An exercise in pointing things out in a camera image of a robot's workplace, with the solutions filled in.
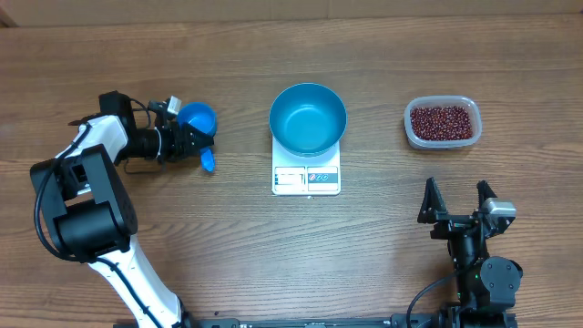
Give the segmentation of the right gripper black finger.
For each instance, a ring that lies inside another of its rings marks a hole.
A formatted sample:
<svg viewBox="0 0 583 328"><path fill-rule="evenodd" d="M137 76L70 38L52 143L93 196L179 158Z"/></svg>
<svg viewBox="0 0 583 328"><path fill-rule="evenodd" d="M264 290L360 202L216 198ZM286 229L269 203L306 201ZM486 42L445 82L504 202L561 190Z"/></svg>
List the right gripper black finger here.
<svg viewBox="0 0 583 328"><path fill-rule="evenodd" d="M476 184L476 188L478 191L479 209L482 209L485 206L487 200L496 198L496 194L492 191L486 180L478 181Z"/></svg>
<svg viewBox="0 0 583 328"><path fill-rule="evenodd" d="M434 178L425 183L424 199L417 217L418 223L437 223L447 215L445 201Z"/></svg>

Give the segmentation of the blue plastic measuring scoop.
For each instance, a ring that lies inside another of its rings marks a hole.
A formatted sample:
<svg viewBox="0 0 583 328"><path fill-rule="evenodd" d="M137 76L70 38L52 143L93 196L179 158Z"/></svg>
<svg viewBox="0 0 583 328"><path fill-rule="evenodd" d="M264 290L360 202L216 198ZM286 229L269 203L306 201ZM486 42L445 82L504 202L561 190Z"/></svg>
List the blue plastic measuring scoop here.
<svg viewBox="0 0 583 328"><path fill-rule="evenodd" d="M194 102L183 107L178 114L178 123L192 126L206 136L214 138L217 132L217 116L207 104ZM200 165L207 172L215 169L215 159L210 146L199 148Z"/></svg>

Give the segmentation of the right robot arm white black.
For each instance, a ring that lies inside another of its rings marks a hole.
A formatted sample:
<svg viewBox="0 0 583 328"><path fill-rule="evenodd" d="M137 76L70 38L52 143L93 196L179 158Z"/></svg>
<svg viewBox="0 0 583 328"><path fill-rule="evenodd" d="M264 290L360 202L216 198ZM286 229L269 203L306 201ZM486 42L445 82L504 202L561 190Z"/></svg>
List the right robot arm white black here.
<svg viewBox="0 0 583 328"><path fill-rule="evenodd" d="M409 327L516 327L514 314L506 311L516 305L516 293L523 269L512 260L489 254L486 241L503 234L517 216L510 200L502 200L485 180L476 184L478 205L468 215L452 214L433 178L425 183L424 199L417 221L431 224L430 237L447 242L454 271L423 288L411 301L405 314ZM418 300L433 288L455 281L457 300L443 304L428 319L413 322L412 310Z"/></svg>

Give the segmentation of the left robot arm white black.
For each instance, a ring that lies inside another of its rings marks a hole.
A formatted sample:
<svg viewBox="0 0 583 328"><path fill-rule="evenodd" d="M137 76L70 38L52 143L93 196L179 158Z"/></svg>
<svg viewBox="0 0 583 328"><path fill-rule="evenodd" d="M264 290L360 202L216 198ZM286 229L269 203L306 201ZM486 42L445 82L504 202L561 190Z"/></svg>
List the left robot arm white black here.
<svg viewBox="0 0 583 328"><path fill-rule="evenodd" d="M139 245L138 217L117 166L131 158L164 165L197 157L212 172L216 114L174 96L144 105L116 90L98 102L98 113L75 121L78 133L62 152L30 169L37 237L55 257L85 263L104 277L134 315L134 326L194 327Z"/></svg>

